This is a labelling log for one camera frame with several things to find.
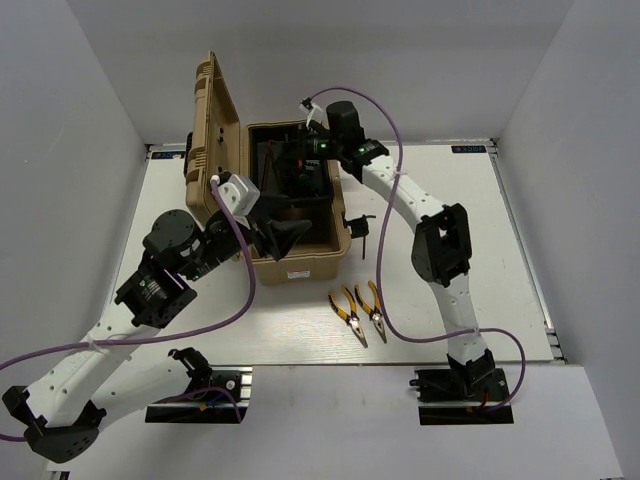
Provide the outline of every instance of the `pliers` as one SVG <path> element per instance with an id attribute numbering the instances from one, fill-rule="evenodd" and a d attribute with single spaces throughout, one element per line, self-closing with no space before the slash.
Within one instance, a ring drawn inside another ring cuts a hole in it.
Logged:
<path id="1" fill-rule="evenodd" d="M 384 343 L 387 343 L 387 334 L 384 331 L 384 321 L 382 320 L 382 311 L 380 310 L 380 297 L 378 297 L 378 289 L 376 288 L 376 284 L 369 280 L 369 288 L 373 292 L 373 308 L 371 308 L 367 303 L 362 299 L 362 294 L 360 293 L 360 285 L 355 286 L 356 298 L 358 299 L 358 303 L 365 311 L 367 315 L 369 315 L 369 320 L 373 322 L 373 325 L 376 327 L 378 334 L 382 338 Z"/>
<path id="2" fill-rule="evenodd" d="M 349 291 L 347 287 L 342 286 L 342 293 L 349 300 L 349 307 L 351 309 L 350 313 L 342 310 L 338 304 L 336 303 L 335 298 L 333 297 L 333 292 L 329 292 L 329 303 L 331 304 L 331 308 L 336 314 L 346 322 L 347 325 L 351 327 L 351 331 L 356 336 L 356 338 L 360 341 L 364 348 L 367 348 L 367 339 L 364 337 L 364 331 L 360 326 L 360 319 L 358 318 L 356 301 L 353 299 L 353 294 Z"/>

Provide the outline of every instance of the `zip tie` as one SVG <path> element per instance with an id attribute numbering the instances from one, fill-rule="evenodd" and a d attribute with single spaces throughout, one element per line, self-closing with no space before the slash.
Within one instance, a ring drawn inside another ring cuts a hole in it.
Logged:
<path id="1" fill-rule="evenodd" d="M 104 352 L 104 348 L 102 348 L 100 345 L 96 344 L 96 341 L 99 340 L 103 340 L 101 338 L 93 338 L 93 335 L 91 335 L 91 332 L 87 332 L 87 339 L 86 342 L 89 344 L 89 346 L 87 347 L 89 350 L 94 350 L 96 352 Z"/>

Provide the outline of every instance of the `gray wall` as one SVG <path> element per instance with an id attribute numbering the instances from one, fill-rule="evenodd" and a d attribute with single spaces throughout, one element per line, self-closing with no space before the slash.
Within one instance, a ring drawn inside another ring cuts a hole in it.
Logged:
<path id="1" fill-rule="evenodd" d="M 148 143 L 184 141 L 209 49 L 244 124 L 299 118 L 301 98 L 342 84 L 378 98 L 409 140 L 495 136 L 571 3 L 69 0 Z M 392 138 L 361 113 L 370 135 Z"/>
<path id="2" fill-rule="evenodd" d="M 140 138 L 63 0 L 0 6 L 0 361 L 77 341 L 99 315 L 122 218 L 144 168 Z M 0 391 L 55 359 L 0 374 Z M 20 424 L 0 409 L 0 431 Z M 41 463 L 0 442 L 0 476 Z"/>
<path id="3" fill-rule="evenodd" d="M 640 478 L 640 3 L 576 1 L 502 141 L 566 355 Z"/>

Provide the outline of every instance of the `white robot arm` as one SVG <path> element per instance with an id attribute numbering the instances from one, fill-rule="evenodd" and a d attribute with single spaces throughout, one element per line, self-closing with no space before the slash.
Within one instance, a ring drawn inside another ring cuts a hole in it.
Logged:
<path id="1" fill-rule="evenodd" d="M 221 199 L 260 256 L 279 260 L 311 226 L 309 220 L 272 220 L 270 213 L 288 207 L 286 201 L 274 204 L 263 198 L 248 178 L 228 173 L 221 177 Z M 39 380 L 12 387 L 2 397 L 10 414 L 27 426 L 24 435 L 32 450 L 54 462 L 75 458 L 123 416 L 211 383 L 209 363 L 190 348 L 169 352 L 171 359 L 139 375 L 109 380 L 138 345 L 108 342 L 154 337 L 195 299 L 196 292 L 184 279 L 197 281 L 240 251 L 221 211 L 204 230 L 185 211 L 165 212 L 143 245 L 137 271 L 115 299 L 129 308 L 133 320 L 127 315 L 100 320 L 82 339 L 91 348 L 67 355 Z"/>
<path id="2" fill-rule="evenodd" d="M 389 200 L 395 178 L 394 172 L 393 158 L 388 155 L 378 156 L 362 168 L 362 183 L 385 200 Z M 417 229 L 423 224 L 423 219 L 446 215 L 447 208 L 443 202 L 426 193 L 408 175 L 400 176 L 393 207 L 411 227 L 414 234 L 419 234 Z M 445 229 L 438 230 L 441 236 L 446 235 Z M 420 259 L 412 258 L 412 260 L 416 267 Z M 428 285 L 438 302 L 445 331 L 450 333 L 466 328 L 477 329 L 478 321 L 469 294 L 468 273 L 456 275 L 449 282 L 444 286 L 437 281 L 428 280 Z M 460 335 L 448 340 L 449 356 L 461 365 L 482 358 L 486 350 L 487 344 L 480 333 Z"/>

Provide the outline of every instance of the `black bracket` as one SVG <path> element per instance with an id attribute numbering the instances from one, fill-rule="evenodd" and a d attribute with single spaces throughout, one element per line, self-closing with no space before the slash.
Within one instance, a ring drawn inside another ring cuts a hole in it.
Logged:
<path id="1" fill-rule="evenodd" d="M 199 351 L 192 347 L 182 350 L 173 349 L 169 352 L 169 356 L 187 367 L 187 375 L 191 382 L 189 382 L 185 393 L 209 386 L 211 366 Z"/>
<path id="2" fill-rule="evenodd" d="M 300 103 L 307 110 L 311 110 L 313 108 L 313 104 L 311 103 L 311 97 L 307 97 L 307 98 L 303 99 Z"/>
<path id="3" fill-rule="evenodd" d="M 141 265 L 116 292 L 134 314 L 135 326 L 166 327 L 197 296 L 178 275 L 169 274 L 155 259 Z"/>
<path id="4" fill-rule="evenodd" d="M 473 392 L 478 389 L 478 385 L 491 375 L 496 369 L 496 363 L 493 359 L 493 353 L 488 348 L 484 354 L 474 360 L 461 364 L 447 354 L 449 367 L 451 367 L 451 375 L 456 383 L 461 385 L 465 391 Z"/>
<path id="5" fill-rule="evenodd" d="M 106 415 L 104 409 L 97 409 L 89 401 L 78 419 L 68 427 L 47 428 L 47 420 L 36 418 L 29 405 L 29 391 L 26 387 L 11 387 L 2 396 L 2 401 L 9 414 L 27 425 L 24 437 L 38 455 L 55 463 L 65 463 L 80 455 L 89 448 L 100 431 L 98 426 Z"/>
<path id="6" fill-rule="evenodd" d="M 369 219 L 376 218 L 375 215 L 362 215 L 352 220 L 342 219 L 345 227 L 351 229 L 351 238 L 362 238 L 362 259 L 364 260 L 367 251 L 367 235 L 369 235 Z"/>
<path id="7" fill-rule="evenodd" d="M 418 378 L 412 379 L 409 385 L 418 390 L 420 425 L 513 423 L 509 405 L 495 410 L 483 408 L 502 402 L 509 395 L 501 368 L 493 369 L 472 389 L 461 385 L 456 372 L 446 368 L 417 370 L 416 374 Z"/>
<path id="8" fill-rule="evenodd" d="M 411 263 L 423 280 L 448 287 L 451 279 L 469 271 L 470 258 L 469 220 L 462 205 L 444 206 L 439 214 L 422 217 L 416 226 Z"/>
<path id="9" fill-rule="evenodd" d="M 210 385 L 229 392 L 237 402 L 242 402 L 242 374 L 240 370 L 214 370 L 211 372 Z M 247 405 L 238 405 L 244 418 Z M 145 423 L 209 423 L 237 424 L 238 418 L 226 395 L 211 391 L 195 395 L 192 400 L 178 403 L 152 404 L 147 407 Z"/>
<path id="10" fill-rule="evenodd" d="M 345 172 L 362 183 L 362 169 L 371 165 L 374 158 L 389 155 L 389 149 L 378 140 L 367 139 L 364 143 L 336 152 L 336 158 Z"/>

